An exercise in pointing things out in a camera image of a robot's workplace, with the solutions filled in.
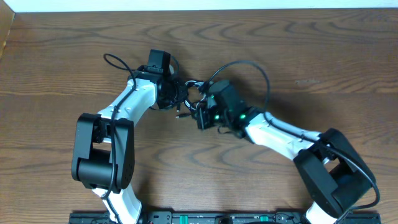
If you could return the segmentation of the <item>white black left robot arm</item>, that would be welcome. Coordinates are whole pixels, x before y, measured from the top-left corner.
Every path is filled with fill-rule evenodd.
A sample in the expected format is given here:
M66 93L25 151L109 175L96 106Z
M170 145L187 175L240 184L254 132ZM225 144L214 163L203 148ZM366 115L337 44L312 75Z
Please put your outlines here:
M77 120L71 173L101 198L116 223L138 223L142 203L131 179L134 173L134 128L152 106L177 107L185 94L179 66L149 62L129 72L125 89L96 114Z

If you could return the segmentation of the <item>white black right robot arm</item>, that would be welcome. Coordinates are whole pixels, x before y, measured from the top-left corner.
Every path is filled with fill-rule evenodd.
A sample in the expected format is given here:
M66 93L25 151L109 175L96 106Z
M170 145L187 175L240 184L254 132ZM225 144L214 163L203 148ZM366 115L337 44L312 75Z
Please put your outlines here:
M354 147L337 129L324 133L287 124L243 100L211 95L193 114L199 129L228 128L239 138L264 146L290 159L313 203L305 214L309 223L337 223L356 202L373 189L380 200L376 178Z

